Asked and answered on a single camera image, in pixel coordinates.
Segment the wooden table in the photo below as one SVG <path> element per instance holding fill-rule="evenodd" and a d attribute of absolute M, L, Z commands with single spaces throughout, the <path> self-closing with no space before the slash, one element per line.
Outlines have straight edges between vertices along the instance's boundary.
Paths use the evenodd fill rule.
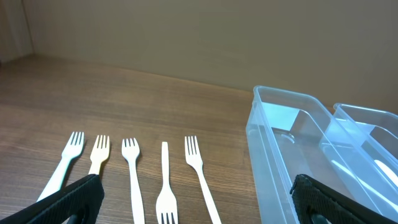
<path fill-rule="evenodd" d="M 122 138 L 135 137 L 146 223 L 157 223 L 161 142 L 180 223 L 211 223 L 183 138 L 197 135 L 204 173 L 223 223 L 261 223 L 246 142 L 252 93 L 102 65 L 32 56 L 0 69 L 0 219 L 35 203 L 72 131 L 85 132 L 67 184 L 84 177 L 98 134 L 111 138 L 97 223 L 132 223 Z"/>

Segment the fork handle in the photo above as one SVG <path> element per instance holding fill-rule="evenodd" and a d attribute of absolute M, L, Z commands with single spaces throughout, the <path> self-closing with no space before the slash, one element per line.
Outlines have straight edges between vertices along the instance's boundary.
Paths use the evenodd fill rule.
<path fill-rule="evenodd" d="M 163 187 L 170 187 L 169 145 L 167 144 L 167 142 L 162 142 L 162 174 Z"/>
<path fill-rule="evenodd" d="M 129 163 L 131 185 L 131 209 L 134 224 L 145 224 L 144 205 L 142 204 L 141 190 L 138 184 L 136 163 Z"/>
<path fill-rule="evenodd" d="M 91 167 L 90 167 L 90 171 L 88 171 L 88 174 L 96 174 L 99 175 L 100 174 L 100 169 L 101 169 L 101 163 L 100 162 L 92 162 L 91 163 Z"/>
<path fill-rule="evenodd" d="M 218 216 L 216 205 L 214 204 L 213 197 L 211 196 L 209 186 L 207 186 L 205 176 L 203 175 L 203 170 L 197 170 L 199 176 L 199 182 L 201 191 L 203 192 L 203 196 L 205 198 L 207 210 L 209 211 L 211 221 L 213 224 L 221 224 L 220 217 Z"/>
<path fill-rule="evenodd" d="M 42 194 L 40 194 L 40 197 L 39 199 L 37 199 L 37 201 L 42 200 L 43 198 L 46 198 L 47 196 L 52 195 L 61 189 L 63 179 L 65 177 L 65 174 L 67 173 L 70 161 L 71 159 L 66 157 L 63 157 L 61 159 L 60 163 L 52 174 L 49 182 L 44 187 L 44 190 Z"/>

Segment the plastic tray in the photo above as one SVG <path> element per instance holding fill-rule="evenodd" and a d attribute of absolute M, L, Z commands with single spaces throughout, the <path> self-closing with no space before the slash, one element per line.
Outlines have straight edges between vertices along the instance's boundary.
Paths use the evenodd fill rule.
<path fill-rule="evenodd" d="M 297 174 L 398 221 L 396 186 L 316 98 L 255 87 L 246 134 L 262 223 L 299 223 L 289 194 Z"/>
<path fill-rule="evenodd" d="M 334 109 L 336 120 L 398 186 L 398 116 L 341 103 Z"/>

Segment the white plastic fork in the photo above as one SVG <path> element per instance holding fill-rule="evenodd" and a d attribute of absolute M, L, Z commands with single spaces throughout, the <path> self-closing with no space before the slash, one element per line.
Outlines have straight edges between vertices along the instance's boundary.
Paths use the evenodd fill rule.
<path fill-rule="evenodd" d="M 45 186 L 43 192 L 40 194 L 37 201 L 46 198 L 49 195 L 59 191 L 62 186 L 63 179 L 67 173 L 68 166 L 72 159 L 78 157 L 82 150 L 85 141 L 85 133 L 83 132 L 72 132 L 67 145 L 62 152 L 62 159 L 52 174 L 49 182 Z"/>
<path fill-rule="evenodd" d="M 163 187 L 156 201 L 158 224 L 162 224 L 162 220 L 164 224 L 172 224 L 172 220 L 178 224 L 177 200 L 170 188 L 169 169 L 169 146 L 167 142 L 162 142 Z"/>
<path fill-rule="evenodd" d="M 201 191 L 205 198 L 207 210 L 209 211 L 211 221 L 215 224 L 221 224 L 220 216 L 218 216 L 216 205 L 211 196 L 209 186 L 207 186 L 205 176 L 203 175 L 203 161 L 200 156 L 199 145 L 197 137 L 185 137 L 185 160 L 187 164 L 191 165 L 199 176 Z"/>
<path fill-rule="evenodd" d="M 97 136 L 91 152 L 91 167 L 88 174 L 100 174 L 101 163 L 109 157 L 109 136 Z"/>
<path fill-rule="evenodd" d="M 134 224 L 145 224 L 144 206 L 142 204 L 136 169 L 136 161 L 139 153 L 138 142 L 135 138 L 134 140 L 123 139 L 122 155 L 128 161 L 130 167 L 132 218 L 134 220 Z"/>

